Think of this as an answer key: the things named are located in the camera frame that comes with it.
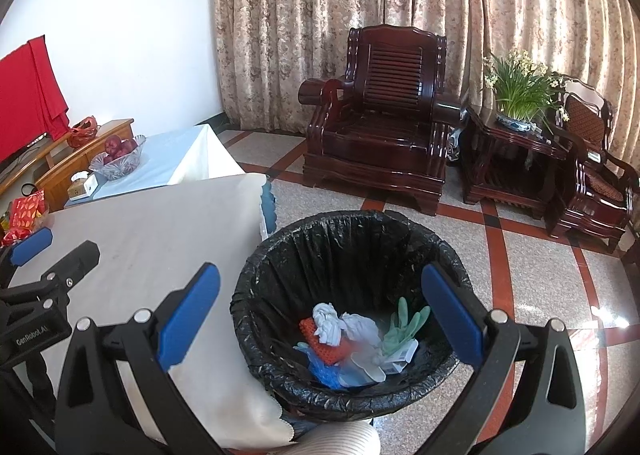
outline black garbage bag liner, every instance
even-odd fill
[[[404,296],[411,316],[425,305],[420,274],[433,260],[471,290],[452,247],[397,212],[322,213],[281,229],[249,257],[231,302],[250,372],[288,410],[320,421],[370,419],[423,398],[458,363],[433,314],[416,335],[414,360],[371,387],[330,390],[292,347],[303,341],[298,323],[320,302],[332,303],[338,315],[386,319],[385,327]]]

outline chair backrest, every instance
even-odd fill
[[[416,28],[352,28],[347,80],[353,109],[429,121],[433,96],[444,85],[447,39]]]
[[[612,113],[610,103],[593,87],[568,77],[561,100],[569,121],[564,128],[577,134],[593,150],[608,150]]]

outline silver screw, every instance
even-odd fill
[[[489,313],[489,316],[495,323],[507,323],[509,316],[502,309],[494,309]]]
[[[148,309],[138,309],[136,313],[133,315],[133,319],[137,323],[146,323],[151,318],[151,311]]]
[[[551,318],[551,328],[556,332],[562,332],[564,330],[564,323],[559,318]]]
[[[90,325],[91,320],[85,316],[84,318],[78,320],[78,322],[76,323],[76,328],[78,330],[87,330]]]

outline tissue box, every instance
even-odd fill
[[[95,178],[95,174],[91,174],[86,178],[72,178],[72,181],[71,186],[66,190],[69,200],[91,197],[95,189],[98,188],[98,180]]]

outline curtain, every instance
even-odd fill
[[[640,167],[640,21],[628,0],[214,0],[214,11],[223,105],[241,128],[304,132],[300,83],[340,76],[349,29],[386,23],[446,35],[447,86],[469,87],[484,119],[489,52],[527,49],[596,87],[614,107],[610,151]]]

